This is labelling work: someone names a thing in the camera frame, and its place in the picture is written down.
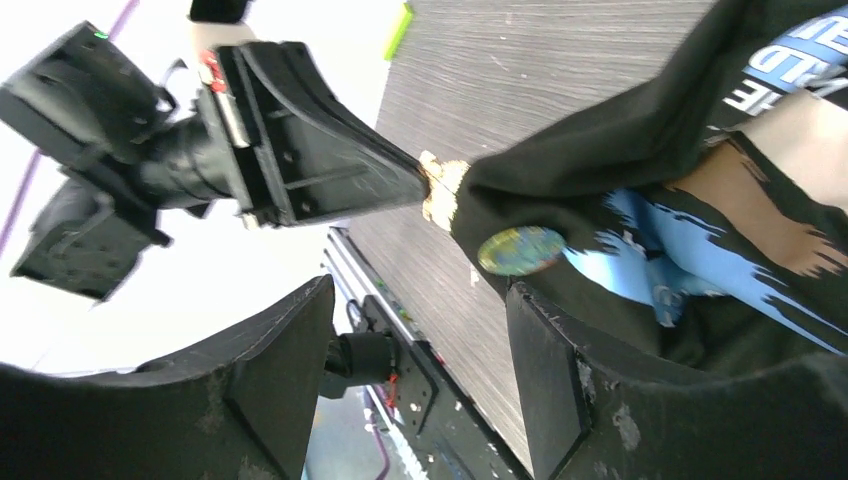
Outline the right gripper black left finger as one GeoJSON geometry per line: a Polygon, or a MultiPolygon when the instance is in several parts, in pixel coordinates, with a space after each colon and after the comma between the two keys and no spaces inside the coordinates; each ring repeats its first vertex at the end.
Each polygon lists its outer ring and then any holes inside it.
{"type": "Polygon", "coordinates": [[[1,369],[5,479],[297,479],[333,332],[314,278],[129,373],[1,369]]]}

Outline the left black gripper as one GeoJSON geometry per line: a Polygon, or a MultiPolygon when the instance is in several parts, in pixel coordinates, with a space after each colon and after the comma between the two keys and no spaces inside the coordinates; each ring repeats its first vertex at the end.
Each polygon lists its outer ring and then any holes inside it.
{"type": "Polygon", "coordinates": [[[300,42],[206,49],[193,114],[152,140],[139,175],[163,208],[233,199],[260,226],[299,226],[419,203],[418,161],[331,92],[300,42]]]}

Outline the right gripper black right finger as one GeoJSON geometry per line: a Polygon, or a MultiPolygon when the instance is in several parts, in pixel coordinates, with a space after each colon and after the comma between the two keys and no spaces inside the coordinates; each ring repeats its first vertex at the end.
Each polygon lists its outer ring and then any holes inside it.
{"type": "Polygon", "coordinates": [[[723,378],[646,354],[517,283],[509,340],[539,479],[843,479],[847,361],[723,378]]]}

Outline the gold brooch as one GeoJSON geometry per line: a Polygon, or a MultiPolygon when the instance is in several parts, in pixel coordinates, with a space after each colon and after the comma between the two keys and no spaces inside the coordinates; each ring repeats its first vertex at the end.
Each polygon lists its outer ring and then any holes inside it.
{"type": "Polygon", "coordinates": [[[451,232],[457,209],[456,194],[470,164],[464,160],[442,162],[427,150],[421,152],[419,162],[430,185],[430,193],[422,202],[422,217],[451,232]]]}

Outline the black printed t-shirt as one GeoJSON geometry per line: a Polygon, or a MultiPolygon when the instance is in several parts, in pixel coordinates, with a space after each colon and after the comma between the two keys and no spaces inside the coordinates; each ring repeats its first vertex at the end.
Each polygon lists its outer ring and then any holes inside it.
{"type": "Polygon", "coordinates": [[[847,6],[720,1],[653,79],[475,161],[452,236],[646,353],[726,375],[847,351],[847,6]],[[566,242],[527,276],[506,229],[566,242]]]}

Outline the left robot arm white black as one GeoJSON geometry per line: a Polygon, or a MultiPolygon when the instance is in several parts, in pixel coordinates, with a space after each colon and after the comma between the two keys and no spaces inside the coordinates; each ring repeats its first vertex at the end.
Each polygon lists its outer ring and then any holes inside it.
{"type": "Polygon", "coordinates": [[[191,114],[83,22],[12,75],[2,120],[62,167],[13,274],[107,299],[149,246],[162,210],[236,201],[249,227],[292,227],[418,202],[418,162],[329,90],[306,45],[245,25],[190,28],[201,84],[191,114]]]}

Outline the green block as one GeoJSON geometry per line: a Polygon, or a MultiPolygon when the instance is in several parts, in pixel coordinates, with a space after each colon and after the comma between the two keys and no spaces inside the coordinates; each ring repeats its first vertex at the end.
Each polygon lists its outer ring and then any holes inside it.
{"type": "Polygon", "coordinates": [[[383,48],[382,58],[384,61],[391,61],[395,57],[414,16],[413,6],[408,1],[402,2],[397,11],[396,18],[389,29],[389,36],[383,48]]]}

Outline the round iridescent badge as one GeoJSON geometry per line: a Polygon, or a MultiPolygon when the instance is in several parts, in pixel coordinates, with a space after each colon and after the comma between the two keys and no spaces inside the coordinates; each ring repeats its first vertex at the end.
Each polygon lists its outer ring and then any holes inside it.
{"type": "Polygon", "coordinates": [[[499,276],[527,276],[556,263],[566,248],[558,232],[539,226],[503,230],[486,240],[477,259],[486,271],[499,276]]]}

